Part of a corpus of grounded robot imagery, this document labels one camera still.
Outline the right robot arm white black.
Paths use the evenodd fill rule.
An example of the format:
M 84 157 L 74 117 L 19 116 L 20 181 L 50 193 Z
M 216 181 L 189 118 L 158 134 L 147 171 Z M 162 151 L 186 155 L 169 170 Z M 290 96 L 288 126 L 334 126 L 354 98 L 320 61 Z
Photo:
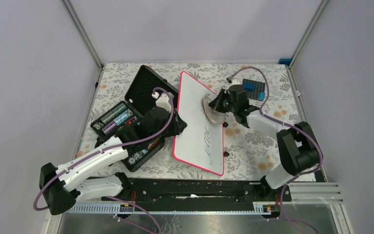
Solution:
M 276 140 L 280 163 L 260 180 L 258 190 L 264 200 L 273 200 L 279 195 L 279 188 L 322 162 L 322 153 L 307 122 L 292 125 L 264 114 L 261 108 L 249 103 L 241 85 L 222 89 L 214 99 L 206 94 L 202 106 L 214 124 L 224 123 L 226 114 L 232 113 L 242 126 L 260 130 Z

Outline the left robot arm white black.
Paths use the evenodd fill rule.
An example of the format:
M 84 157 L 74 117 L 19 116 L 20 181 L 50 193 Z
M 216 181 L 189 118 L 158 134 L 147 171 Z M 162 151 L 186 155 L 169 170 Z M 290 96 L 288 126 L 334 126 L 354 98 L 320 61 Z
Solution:
M 76 202 L 100 196 L 116 196 L 126 200 L 131 196 L 131 186 L 118 176 L 90 179 L 100 169 L 121 161 L 146 149 L 156 139 L 180 135 L 187 127 L 177 110 L 153 107 L 140 120 L 120 126 L 107 141 L 84 156 L 55 166 L 43 165 L 39 176 L 39 193 L 34 209 L 43 197 L 50 214 L 58 215 L 72 208 Z

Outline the glittery silver eraser pad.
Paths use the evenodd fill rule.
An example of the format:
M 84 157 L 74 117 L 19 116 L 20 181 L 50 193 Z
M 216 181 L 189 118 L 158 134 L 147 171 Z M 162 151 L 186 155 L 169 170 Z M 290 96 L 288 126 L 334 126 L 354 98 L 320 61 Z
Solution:
M 216 112 L 213 108 L 211 108 L 209 106 L 210 102 L 210 94 L 205 94 L 205 96 L 202 99 L 202 106 L 206 118 L 212 124 L 223 124 L 225 122 L 226 115 L 224 113 Z

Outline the pink-framed whiteboard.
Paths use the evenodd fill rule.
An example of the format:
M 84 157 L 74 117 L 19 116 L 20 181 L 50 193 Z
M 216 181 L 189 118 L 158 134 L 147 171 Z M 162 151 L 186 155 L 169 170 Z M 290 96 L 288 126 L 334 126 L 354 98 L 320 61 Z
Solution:
M 203 98 L 215 99 L 217 94 L 186 71 L 180 73 L 177 112 L 187 123 L 174 137 L 173 157 L 206 172 L 224 174 L 224 128 L 206 116 Z

